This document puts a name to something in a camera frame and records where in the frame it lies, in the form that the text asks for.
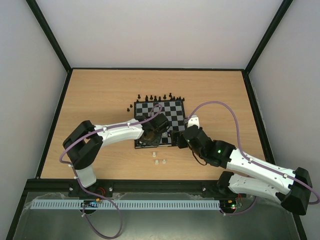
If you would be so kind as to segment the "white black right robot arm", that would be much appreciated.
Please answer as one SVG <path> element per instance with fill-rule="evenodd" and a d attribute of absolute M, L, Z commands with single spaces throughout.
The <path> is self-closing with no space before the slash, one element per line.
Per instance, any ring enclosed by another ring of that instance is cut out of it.
<path fill-rule="evenodd" d="M 197 125 L 171 130 L 169 136 L 172 146 L 189 148 L 195 158 L 224 169 L 217 183 L 222 195 L 253 195 L 272 200 L 293 214 L 306 215 L 312 188 L 306 169 L 279 167 L 255 158 L 233 144 L 211 140 Z"/>

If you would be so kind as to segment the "black frame post right rear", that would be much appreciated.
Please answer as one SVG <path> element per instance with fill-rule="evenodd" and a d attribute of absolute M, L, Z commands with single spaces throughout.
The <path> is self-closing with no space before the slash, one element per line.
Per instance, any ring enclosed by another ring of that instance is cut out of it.
<path fill-rule="evenodd" d="M 285 14 L 287 13 L 292 3 L 293 3 L 293 0 L 283 0 L 281 2 L 278 10 L 276 11 L 268 28 L 266 29 L 263 37 L 261 38 L 257 48 L 255 49 L 252 57 L 250 58 L 246 68 L 244 69 L 247 75 L 249 75 L 250 72 L 253 70 L 255 64 L 257 63 L 263 51 L 265 50 L 267 44 L 269 43 L 274 32 L 278 28 L 279 24 L 281 23 L 282 19 L 284 18 Z"/>

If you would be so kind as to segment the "black frame post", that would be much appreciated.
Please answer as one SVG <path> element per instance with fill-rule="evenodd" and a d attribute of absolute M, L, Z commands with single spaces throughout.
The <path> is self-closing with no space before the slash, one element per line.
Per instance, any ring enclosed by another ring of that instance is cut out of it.
<path fill-rule="evenodd" d="M 293 3 L 293 0 L 283 0 L 281 2 L 278 10 L 276 11 L 268 28 L 266 29 L 263 37 L 261 38 L 257 48 L 255 49 L 252 57 L 250 58 L 246 68 L 244 69 L 247 75 L 249 75 L 250 72 L 253 70 L 255 64 L 257 63 L 263 51 L 265 50 L 267 44 L 269 43 L 274 32 L 278 28 L 279 24 L 281 23 L 282 19 L 284 18 L 285 14 L 287 13 L 292 3 Z"/>
<path fill-rule="evenodd" d="M 39 26 L 41 27 L 43 33 L 45 34 L 47 40 L 49 41 L 51 47 L 53 48 L 55 54 L 57 55 L 59 61 L 61 62 L 64 70 L 69 73 L 72 70 L 71 65 L 69 64 L 65 54 L 62 51 L 61 46 L 59 45 L 51 27 L 49 26 L 41 8 L 39 7 L 36 0 L 26 0 L 31 12 L 36 18 Z"/>

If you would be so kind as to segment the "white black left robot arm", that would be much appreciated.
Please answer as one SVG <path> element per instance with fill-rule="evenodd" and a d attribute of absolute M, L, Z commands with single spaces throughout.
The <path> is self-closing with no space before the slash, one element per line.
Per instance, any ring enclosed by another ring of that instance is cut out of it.
<path fill-rule="evenodd" d="M 151 117 L 137 116 L 125 122 L 109 125 L 94 125 L 91 121 L 85 120 L 62 144 L 62 154 L 67 155 L 70 161 L 64 161 L 62 156 L 59 161 L 71 165 L 75 177 L 84 188 L 88 188 L 97 181 L 92 164 L 101 148 L 126 140 L 137 140 L 142 144 L 157 147 L 162 134 L 170 126 L 170 121 L 163 113 L 156 113 Z"/>

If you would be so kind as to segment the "black white chessboard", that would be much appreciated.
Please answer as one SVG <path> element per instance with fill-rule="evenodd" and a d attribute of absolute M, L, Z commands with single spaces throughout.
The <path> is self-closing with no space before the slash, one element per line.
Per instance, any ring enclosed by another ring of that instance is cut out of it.
<path fill-rule="evenodd" d="M 161 138 L 160 147 L 169 147 L 171 146 L 171 139 L 169 137 L 169 131 L 184 131 L 186 129 L 187 124 L 185 123 L 185 110 L 184 110 L 184 103 L 181 101 L 161 101 L 161 102 L 139 102 L 134 103 L 134 117 L 137 116 L 146 116 L 151 117 L 153 114 L 159 111 L 159 107 L 156 107 L 153 112 L 152 108 L 160 104 L 162 106 L 161 113 L 163 113 L 170 122 L 170 126 L 167 129 L 166 137 Z"/>

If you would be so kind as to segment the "black chess piece row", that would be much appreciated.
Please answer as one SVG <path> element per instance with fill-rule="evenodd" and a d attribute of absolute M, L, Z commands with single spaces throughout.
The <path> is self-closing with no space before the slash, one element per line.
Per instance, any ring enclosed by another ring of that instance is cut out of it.
<path fill-rule="evenodd" d="M 182 96 L 175 96 L 171 92 L 169 94 L 163 94 L 163 95 L 145 95 L 144 98 L 141 94 L 137 95 L 137 98 L 135 100 L 136 103 L 149 103 L 149 102 L 163 102 L 163 101 L 180 101 L 184 102 L 185 98 Z"/>

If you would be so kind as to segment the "black front frame rail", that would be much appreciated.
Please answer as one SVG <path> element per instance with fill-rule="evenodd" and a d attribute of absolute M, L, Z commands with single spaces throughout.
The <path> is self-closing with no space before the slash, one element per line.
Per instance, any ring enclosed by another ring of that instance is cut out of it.
<path fill-rule="evenodd" d="M 219 180 L 111 180 L 99 179 L 82 190 L 77 180 L 29 179 L 23 193 L 67 193 L 69 197 L 91 199 L 91 193 L 111 198 L 113 194 L 125 193 L 186 193 L 218 200 L 234 199 L 246 194 L 261 198 L 282 200 L 285 192 L 273 183 L 244 177 L 238 174 L 220 177 Z"/>

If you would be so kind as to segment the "black frame post left rear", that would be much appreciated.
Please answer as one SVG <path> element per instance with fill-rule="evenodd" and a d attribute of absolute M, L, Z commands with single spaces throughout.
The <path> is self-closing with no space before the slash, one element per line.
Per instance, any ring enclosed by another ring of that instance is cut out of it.
<path fill-rule="evenodd" d="M 45 34 L 47 40 L 49 41 L 51 47 L 53 48 L 55 54 L 57 55 L 59 61 L 61 62 L 64 70 L 69 73 L 72 70 L 71 65 L 69 64 L 65 54 L 62 51 L 61 46 L 59 45 L 51 27 L 49 26 L 41 8 L 39 7 L 36 0 L 26 0 L 31 12 L 36 18 L 39 26 L 41 27 L 43 33 Z"/>

